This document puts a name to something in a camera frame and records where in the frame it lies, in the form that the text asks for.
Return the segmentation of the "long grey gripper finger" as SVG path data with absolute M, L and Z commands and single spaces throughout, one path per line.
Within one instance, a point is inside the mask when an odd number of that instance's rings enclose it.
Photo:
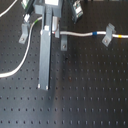
M 51 32 L 52 32 L 52 9 L 46 8 L 42 13 L 42 29 L 40 41 L 40 61 L 39 61 L 39 85 L 43 90 L 49 86 L 50 52 L 51 52 Z

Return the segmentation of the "grey gripper block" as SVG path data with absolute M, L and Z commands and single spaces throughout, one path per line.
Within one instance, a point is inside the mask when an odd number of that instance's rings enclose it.
M 61 16 L 62 0 L 35 0 L 34 2 L 34 11 L 36 14 L 42 15 L 47 12 L 49 8 L 52 9 L 52 14 L 54 15 L 52 19 L 52 33 L 56 38 L 59 38 L 60 29 L 58 17 Z

